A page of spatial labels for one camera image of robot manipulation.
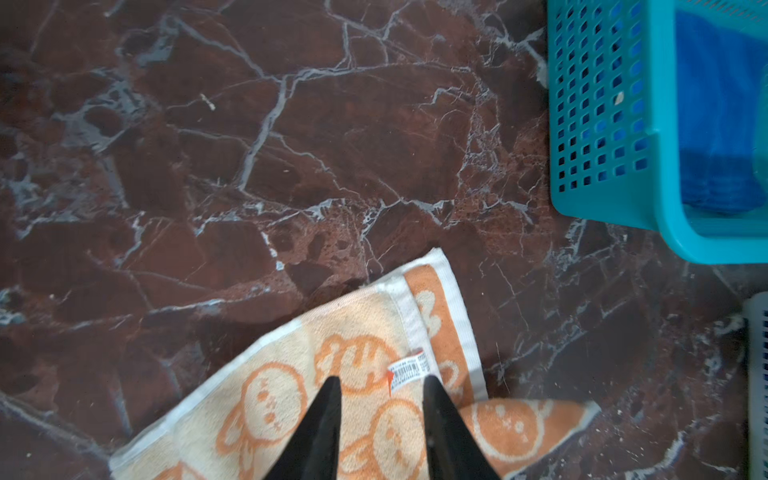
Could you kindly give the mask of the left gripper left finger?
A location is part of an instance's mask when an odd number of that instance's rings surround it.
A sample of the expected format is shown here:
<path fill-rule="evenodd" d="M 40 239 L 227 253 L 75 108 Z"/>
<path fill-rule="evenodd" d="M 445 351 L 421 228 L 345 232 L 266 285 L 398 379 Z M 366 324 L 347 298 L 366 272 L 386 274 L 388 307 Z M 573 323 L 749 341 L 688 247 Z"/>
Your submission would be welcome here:
<path fill-rule="evenodd" d="M 331 376 L 264 479 L 336 479 L 341 418 L 341 382 Z"/>

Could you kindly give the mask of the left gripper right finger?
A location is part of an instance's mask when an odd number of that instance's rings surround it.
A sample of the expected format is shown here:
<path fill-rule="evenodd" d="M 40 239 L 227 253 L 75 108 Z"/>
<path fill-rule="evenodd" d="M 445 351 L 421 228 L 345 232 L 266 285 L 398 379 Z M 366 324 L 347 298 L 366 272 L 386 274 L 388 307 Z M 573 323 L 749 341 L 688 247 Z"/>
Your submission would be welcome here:
<path fill-rule="evenodd" d="M 441 381 L 423 384 L 426 459 L 432 480 L 500 480 L 481 452 Z"/>

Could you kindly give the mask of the orange patterned towel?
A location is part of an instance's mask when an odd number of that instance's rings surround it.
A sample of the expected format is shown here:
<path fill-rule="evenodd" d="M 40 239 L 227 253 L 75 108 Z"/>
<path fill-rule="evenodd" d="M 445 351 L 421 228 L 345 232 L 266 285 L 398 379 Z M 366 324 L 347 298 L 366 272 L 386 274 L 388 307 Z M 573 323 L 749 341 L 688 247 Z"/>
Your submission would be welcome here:
<path fill-rule="evenodd" d="M 492 399 L 441 249 L 262 336 L 109 462 L 115 479 L 261 479 L 324 381 L 340 380 L 342 479 L 428 475 L 422 391 L 443 384 L 509 479 L 584 431 L 592 401 Z"/>

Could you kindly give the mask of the blue towel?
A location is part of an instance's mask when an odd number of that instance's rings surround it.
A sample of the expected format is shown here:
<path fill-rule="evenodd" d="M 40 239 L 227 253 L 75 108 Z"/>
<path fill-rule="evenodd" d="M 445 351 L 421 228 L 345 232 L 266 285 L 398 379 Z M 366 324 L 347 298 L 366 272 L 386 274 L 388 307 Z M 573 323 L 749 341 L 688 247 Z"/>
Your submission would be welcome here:
<path fill-rule="evenodd" d="M 754 173 L 767 43 L 684 11 L 676 13 L 682 201 L 718 214 L 762 207 Z"/>

